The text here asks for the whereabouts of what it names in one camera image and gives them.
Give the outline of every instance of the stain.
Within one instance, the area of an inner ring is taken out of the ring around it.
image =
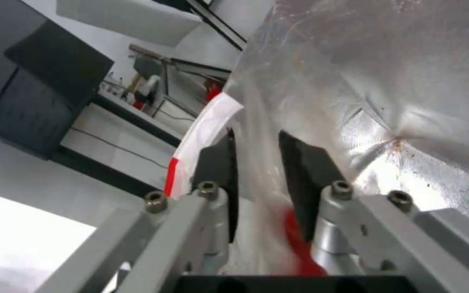
[[[394,141],[393,151],[401,152],[401,139],[400,138],[396,138],[396,140]]]
[[[301,53],[296,52],[296,58],[294,58],[294,69],[296,71],[300,70],[300,63],[301,63]]]

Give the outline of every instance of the red object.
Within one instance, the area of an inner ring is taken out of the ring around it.
[[[214,97],[220,94],[222,90],[216,85],[216,83],[212,82],[210,88],[207,91],[207,102],[210,102]]]
[[[311,258],[311,244],[303,241],[293,208],[287,211],[283,226],[287,241],[298,257],[296,274],[300,276],[326,276],[327,272]]]
[[[177,169],[178,159],[173,157],[169,161],[168,172],[166,176],[166,185],[164,185],[164,193],[167,197],[171,195],[173,189],[173,182],[175,181],[175,171]]]
[[[133,106],[139,110],[142,110],[144,103],[135,101]]]

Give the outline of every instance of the black wire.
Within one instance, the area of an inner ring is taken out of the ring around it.
[[[161,109],[159,109],[158,111],[159,111],[159,112],[162,112],[162,113],[164,113],[164,114],[166,114],[166,115],[168,115],[169,117],[171,117],[171,118],[173,118],[173,119],[175,119],[175,120],[186,120],[186,121],[195,122],[195,120],[193,120],[193,119],[190,119],[190,118],[174,117],[174,116],[172,116],[172,115],[169,115],[168,113],[166,113],[166,112],[162,111]]]
[[[162,165],[162,164],[160,164],[160,163],[154,161],[153,159],[150,159],[150,158],[145,157],[145,156],[143,156],[143,155],[139,155],[139,154],[137,154],[137,153],[135,153],[135,152],[132,152],[132,151],[130,151],[130,150],[127,150],[127,149],[125,149],[125,148],[122,148],[122,147],[120,147],[120,146],[118,146],[118,145],[116,145],[116,144],[113,144],[113,143],[111,143],[111,142],[109,142],[109,141],[106,141],[106,140],[104,140],[104,139],[102,139],[102,138],[100,138],[100,137],[98,137],[98,136],[96,136],[96,135],[93,135],[93,134],[91,134],[91,133],[88,133],[88,132],[86,132],[86,131],[84,131],[84,130],[80,130],[80,129],[75,128],[75,127],[71,127],[71,128],[72,128],[73,130],[75,130],[75,131],[78,131],[78,132],[83,133],[83,134],[85,134],[85,135],[91,136],[91,137],[93,137],[93,138],[95,138],[95,139],[98,139],[98,140],[102,141],[103,143],[109,144],[109,145],[111,145],[112,147],[121,149],[121,150],[123,150],[123,151],[125,151],[125,152],[128,152],[128,153],[130,153],[130,154],[132,154],[132,155],[135,155],[135,156],[137,156],[137,157],[139,157],[139,158],[143,158],[143,159],[146,160],[146,161],[150,161],[150,162],[152,162],[153,164],[159,166],[160,168],[167,169],[167,167],[165,167],[164,165]]]

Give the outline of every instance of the transparent plastic film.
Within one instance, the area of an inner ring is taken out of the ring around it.
[[[291,257],[282,129],[366,195],[400,189],[469,217],[469,1],[277,0],[225,92],[244,105],[230,124],[240,195],[262,221],[258,272]]]

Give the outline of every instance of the hex bolt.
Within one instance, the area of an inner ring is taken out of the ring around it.
[[[412,197],[408,193],[400,190],[390,191],[387,195],[387,199],[404,213],[408,213],[414,205]]]
[[[218,184],[213,181],[204,181],[199,184],[199,196],[214,201],[218,198]]]
[[[168,200],[162,191],[151,191],[144,197],[146,211],[152,214],[163,212],[168,207]]]
[[[343,180],[334,181],[331,195],[337,200],[350,200],[352,199],[352,186]]]

